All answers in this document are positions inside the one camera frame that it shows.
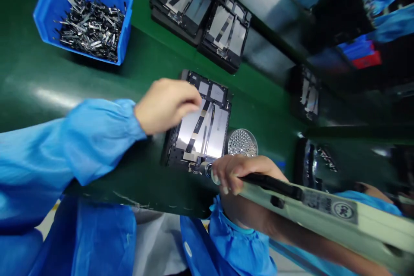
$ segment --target finger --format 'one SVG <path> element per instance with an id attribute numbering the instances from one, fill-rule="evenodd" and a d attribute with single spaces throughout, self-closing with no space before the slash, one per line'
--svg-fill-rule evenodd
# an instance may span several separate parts
<path id="1" fill-rule="evenodd" d="M 179 89 L 179 100 L 180 102 L 191 101 L 197 106 L 201 106 L 201 96 L 198 89 L 188 83 L 187 81 L 177 81 L 177 88 Z"/>
<path id="2" fill-rule="evenodd" d="M 227 182 L 234 195 L 239 195 L 243 189 L 243 181 L 238 178 L 238 175 L 243 170 L 241 165 L 236 166 L 227 176 Z"/>
<path id="3" fill-rule="evenodd" d="M 238 195 L 243 188 L 243 181 L 240 180 L 237 176 L 242 169 L 242 164 L 248 158 L 243 155 L 231 156 L 230 161 L 227 163 L 224 178 L 227 181 L 229 189 L 234 195 Z"/>
<path id="4" fill-rule="evenodd" d="M 261 173 L 288 182 L 288 179 L 276 164 L 270 158 L 264 156 L 252 157 L 243 161 L 242 170 L 238 172 L 238 177 L 244 177 L 249 173 Z"/>
<path id="5" fill-rule="evenodd" d="M 211 167 L 211 178 L 213 179 L 213 182 L 217 185 L 220 185 L 220 180 L 218 177 L 218 171 L 219 170 L 224 170 L 226 168 L 227 163 L 230 161 L 231 159 L 229 158 L 228 155 L 225 155 L 217 160 L 214 161 L 212 167 Z"/>
<path id="6" fill-rule="evenodd" d="M 221 161 L 215 165 L 215 169 L 213 167 L 213 174 L 214 178 L 218 179 L 220 181 L 222 190 L 224 194 L 229 193 L 229 184 L 226 180 L 226 171 L 228 164 L 233 160 L 233 157 L 231 155 L 225 155 L 222 157 Z"/>
<path id="7" fill-rule="evenodd" d="M 177 110 L 177 114 L 176 117 L 177 119 L 181 120 L 184 116 L 186 116 L 187 114 L 191 113 L 191 112 L 196 112 L 198 111 L 200 108 L 193 104 L 193 103 L 183 103 Z"/>

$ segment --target blue sleeve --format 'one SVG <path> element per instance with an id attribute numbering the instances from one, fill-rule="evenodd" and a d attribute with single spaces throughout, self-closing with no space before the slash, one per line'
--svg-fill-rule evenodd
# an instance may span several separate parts
<path id="1" fill-rule="evenodd" d="M 210 209 L 211 240 L 233 269 L 241 276 L 276 275 L 276 265 L 269 253 L 269 237 L 231 222 L 223 213 L 219 196 Z"/>
<path id="2" fill-rule="evenodd" d="M 82 185 L 113 170 L 146 138 L 132 100 L 91 99 L 57 119 L 0 134 L 0 234 L 40 224 L 73 178 Z"/>

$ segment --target white floor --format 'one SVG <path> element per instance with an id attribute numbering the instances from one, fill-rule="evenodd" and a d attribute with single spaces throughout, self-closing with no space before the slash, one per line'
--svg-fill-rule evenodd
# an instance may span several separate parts
<path id="1" fill-rule="evenodd" d="M 43 222 L 37 227 L 37 229 L 43 234 L 43 239 L 46 238 L 50 227 L 52 226 L 53 218 L 55 217 L 55 210 L 51 210 Z M 277 265 L 277 276 L 310 276 L 307 272 L 294 264 L 289 259 L 278 254 L 274 250 L 270 250 L 270 255 Z"/>

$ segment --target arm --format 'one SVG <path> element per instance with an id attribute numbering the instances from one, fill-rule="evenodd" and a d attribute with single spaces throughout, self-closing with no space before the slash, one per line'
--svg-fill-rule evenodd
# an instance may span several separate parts
<path id="1" fill-rule="evenodd" d="M 210 207 L 209 235 L 216 249 L 241 276 L 274 276 L 276 265 L 269 253 L 269 237 L 235 225 L 224 214 L 218 195 Z"/>
<path id="2" fill-rule="evenodd" d="M 386 268 L 286 218 L 274 214 L 270 221 L 268 234 L 278 242 L 299 247 L 321 259 L 344 266 L 358 275 L 391 275 Z"/>
<path id="3" fill-rule="evenodd" d="M 0 234 L 38 225 L 69 182 L 105 175 L 139 139 L 177 125 L 201 97 L 185 81 L 161 79 L 137 104 L 86 100 L 65 119 L 0 134 Z"/>
<path id="4" fill-rule="evenodd" d="M 213 164 L 213 173 L 221 183 L 223 208 L 233 223 L 243 228 L 254 228 L 278 242 L 299 247 L 322 259 L 340 264 L 359 275 L 390 275 L 384 267 L 238 196 L 243 187 L 243 182 L 238 177 L 254 172 L 288 182 L 273 161 L 267 157 L 225 156 Z M 224 187 L 230 187 L 235 195 L 228 194 L 228 191 L 223 190 Z"/>

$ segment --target green workbench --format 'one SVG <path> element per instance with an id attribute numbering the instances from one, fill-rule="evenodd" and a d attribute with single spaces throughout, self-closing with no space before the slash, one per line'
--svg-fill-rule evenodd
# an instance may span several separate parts
<path id="1" fill-rule="evenodd" d="M 151 20 L 148 0 L 134 0 L 127 55 L 113 66 L 45 44 L 32 14 L 37 0 L 3 0 L 0 70 L 0 132 L 64 117 L 85 98 L 139 101 L 154 80 L 196 71 L 234 93 L 230 128 L 246 128 L 259 153 L 285 162 L 292 176 L 297 134 L 306 127 L 289 113 L 289 94 L 243 63 L 236 75 Z M 107 176 L 68 193 L 100 201 L 206 217 L 217 188 L 188 172 L 160 164 L 164 134 L 134 145 Z"/>

